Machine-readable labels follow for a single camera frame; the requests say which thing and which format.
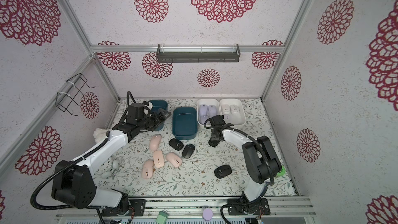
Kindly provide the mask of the black mouse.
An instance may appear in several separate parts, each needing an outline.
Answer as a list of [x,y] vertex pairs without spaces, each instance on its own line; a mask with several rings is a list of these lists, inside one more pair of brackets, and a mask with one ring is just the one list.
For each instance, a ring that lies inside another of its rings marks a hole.
[[219,141],[213,141],[213,140],[209,140],[209,142],[208,142],[208,144],[211,146],[211,147],[216,147],[216,146],[218,146],[219,145]]
[[232,168],[229,165],[222,165],[214,170],[215,177],[218,179],[225,178],[232,174]]
[[195,152],[195,146],[193,144],[188,144],[184,147],[181,155],[183,158],[189,159],[191,158],[194,152]]
[[184,144],[182,143],[182,141],[180,141],[180,140],[178,140],[178,139],[170,139],[169,145],[170,145],[173,149],[175,149],[175,150],[177,150],[177,151],[182,150],[183,147],[184,147]]

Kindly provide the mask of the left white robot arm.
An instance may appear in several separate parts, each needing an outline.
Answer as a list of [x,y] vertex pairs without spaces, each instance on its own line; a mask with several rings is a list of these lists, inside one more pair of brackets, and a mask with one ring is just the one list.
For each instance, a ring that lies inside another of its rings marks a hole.
[[171,117],[163,109],[155,112],[146,106],[128,107],[119,122],[106,133],[105,139],[74,160],[61,161],[55,169],[51,196],[78,209],[89,207],[112,208],[121,214],[130,208],[128,196],[112,189],[98,188],[93,175],[116,151],[130,143],[144,131],[153,131]]

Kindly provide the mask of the large purple mouse bottom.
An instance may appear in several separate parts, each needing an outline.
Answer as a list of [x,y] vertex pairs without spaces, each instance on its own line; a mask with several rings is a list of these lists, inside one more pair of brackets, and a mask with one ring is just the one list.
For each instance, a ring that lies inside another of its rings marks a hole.
[[209,105],[208,106],[208,116],[211,118],[216,115],[218,115],[218,107],[215,105]]

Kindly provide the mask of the white mouse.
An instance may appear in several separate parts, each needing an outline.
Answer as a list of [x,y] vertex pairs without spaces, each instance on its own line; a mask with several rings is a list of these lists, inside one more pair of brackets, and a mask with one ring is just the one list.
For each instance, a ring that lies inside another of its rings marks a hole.
[[231,113],[233,113],[233,114],[239,114],[240,113],[239,106],[235,105],[235,104],[230,105],[230,110],[231,110]]
[[231,113],[230,105],[222,104],[221,105],[221,112],[222,112],[223,115],[229,115]]
[[224,115],[223,117],[224,117],[224,121],[225,121],[226,123],[230,123],[231,120],[232,120],[232,117],[231,117],[230,115]]

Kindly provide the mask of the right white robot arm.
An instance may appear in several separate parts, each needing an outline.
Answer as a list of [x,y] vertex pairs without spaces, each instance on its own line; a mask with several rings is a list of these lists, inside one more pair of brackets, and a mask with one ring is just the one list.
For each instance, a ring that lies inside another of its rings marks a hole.
[[213,147],[225,141],[243,152],[249,183],[243,191],[243,199],[253,202],[265,196],[268,187],[275,184],[282,164],[267,136],[257,139],[236,128],[212,127],[209,144]]

